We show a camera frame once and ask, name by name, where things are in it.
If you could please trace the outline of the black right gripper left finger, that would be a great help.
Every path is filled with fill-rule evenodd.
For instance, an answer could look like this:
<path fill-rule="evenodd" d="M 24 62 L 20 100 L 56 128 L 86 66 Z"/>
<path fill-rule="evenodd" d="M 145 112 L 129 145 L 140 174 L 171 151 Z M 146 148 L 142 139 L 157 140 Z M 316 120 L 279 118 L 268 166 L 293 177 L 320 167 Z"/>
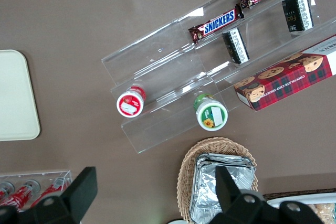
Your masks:
<path fill-rule="evenodd" d="M 81 223 L 98 194 L 97 172 L 86 167 L 59 193 L 51 193 L 33 207 L 34 223 Z"/>

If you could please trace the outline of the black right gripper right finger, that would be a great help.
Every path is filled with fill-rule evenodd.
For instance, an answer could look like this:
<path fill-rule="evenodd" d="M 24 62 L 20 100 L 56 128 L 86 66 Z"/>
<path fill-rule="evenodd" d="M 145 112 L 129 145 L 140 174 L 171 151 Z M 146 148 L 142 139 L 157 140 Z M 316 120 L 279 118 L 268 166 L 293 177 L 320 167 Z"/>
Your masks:
<path fill-rule="evenodd" d="M 261 193 L 240 190 L 226 167 L 217 167 L 215 178 L 222 212 L 210 223 L 278 223 L 278 210 L 269 206 Z"/>

